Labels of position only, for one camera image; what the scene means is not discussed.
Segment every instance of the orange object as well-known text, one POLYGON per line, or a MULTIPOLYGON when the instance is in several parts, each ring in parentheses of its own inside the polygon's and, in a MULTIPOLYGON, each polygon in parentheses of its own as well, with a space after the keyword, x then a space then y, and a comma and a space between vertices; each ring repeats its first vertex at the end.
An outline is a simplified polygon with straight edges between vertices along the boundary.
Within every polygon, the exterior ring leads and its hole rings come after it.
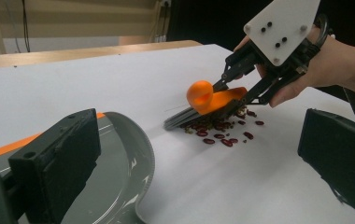
POLYGON ((224 107, 233 99, 241 99, 247 92, 245 87, 213 92, 212 84, 201 80, 189 87, 187 90, 187 100, 199 114, 205 115, 224 107))

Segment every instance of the black mechanical part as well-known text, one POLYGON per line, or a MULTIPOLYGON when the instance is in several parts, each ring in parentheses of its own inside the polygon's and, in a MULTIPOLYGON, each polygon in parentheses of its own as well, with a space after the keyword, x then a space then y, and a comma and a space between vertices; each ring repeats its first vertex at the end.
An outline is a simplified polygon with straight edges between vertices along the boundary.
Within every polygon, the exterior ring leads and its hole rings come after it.
POLYGON ((226 58, 224 73, 221 75, 221 79, 213 85, 213 91, 228 90, 227 84, 229 82, 249 74, 254 70, 255 64, 261 64, 265 68, 266 74, 263 78, 239 101, 232 100, 223 108, 204 116, 198 114, 194 109, 188 108, 167 119, 164 122, 164 128, 172 130, 201 118, 226 119, 245 105, 267 105, 277 91, 305 75, 310 60, 320 51, 330 28, 325 15, 319 15, 317 23, 320 33, 316 43, 312 44, 308 39, 304 39, 281 66, 274 66, 269 62, 262 51, 249 40, 241 49, 226 58))
POLYGON ((308 109, 298 154, 330 185, 340 202, 355 209, 355 122, 308 109))
POLYGON ((94 109, 57 122, 8 159, 11 172, 0 180, 3 223, 23 213, 30 223, 61 223, 100 154, 94 109))

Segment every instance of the black bracket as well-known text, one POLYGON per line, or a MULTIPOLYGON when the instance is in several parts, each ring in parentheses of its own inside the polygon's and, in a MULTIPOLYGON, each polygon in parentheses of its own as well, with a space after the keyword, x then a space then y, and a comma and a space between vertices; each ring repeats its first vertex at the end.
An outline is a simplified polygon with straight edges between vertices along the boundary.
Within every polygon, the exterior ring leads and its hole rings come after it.
POLYGON ((341 203, 355 209, 355 122, 308 109, 298 154, 329 184, 341 203))
POLYGON ((0 223, 61 223, 101 154, 94 109, 61 119, 9 159, 0 176, 0 223))

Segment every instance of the black wire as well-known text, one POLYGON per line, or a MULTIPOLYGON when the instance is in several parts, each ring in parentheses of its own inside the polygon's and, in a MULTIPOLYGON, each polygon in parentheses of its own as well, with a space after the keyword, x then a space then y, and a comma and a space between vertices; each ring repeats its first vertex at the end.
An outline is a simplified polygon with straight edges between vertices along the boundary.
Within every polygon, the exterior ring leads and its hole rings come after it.
POLYGON ((28 21, 26 16, 26 5, 25 0, 22 0, 23 6, 23 38, 25 40, 26 50, 30 52, 30 45, 29 45, 29 30, 28 30, 28 21))
POLYGON ((165 24, 166 24, 166 16, 168 15, 168 7, 169 7, 169 4, 168 2, 165 2, 164 4, 164 10, 165 10, 165 13, 163 15, 163 37, 165 36, 165 24))
POLYGON ((321 48, 326 41, 327 35, 329 34, 329 19, 326 15, 320 14, 317 17, 317 23, 319 23, 320 26, 320 33, 315 45, 318 46, 318 48, 321 48))

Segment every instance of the wooden table edge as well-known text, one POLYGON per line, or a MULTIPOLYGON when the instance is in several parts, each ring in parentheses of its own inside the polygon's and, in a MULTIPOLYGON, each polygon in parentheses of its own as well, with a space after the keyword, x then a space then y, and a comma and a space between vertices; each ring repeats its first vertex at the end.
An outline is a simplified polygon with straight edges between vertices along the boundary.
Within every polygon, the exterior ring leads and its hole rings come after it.
POLYGON ((51 63, 106 55, 116 55, 160 49, 179 49, 195 46, 201 46, 201 44, 192 40, 182 40, 163 43, 111 46, 91 49, 66 49, 29 53, 0 54, 0 67, 36 63, 51 63))

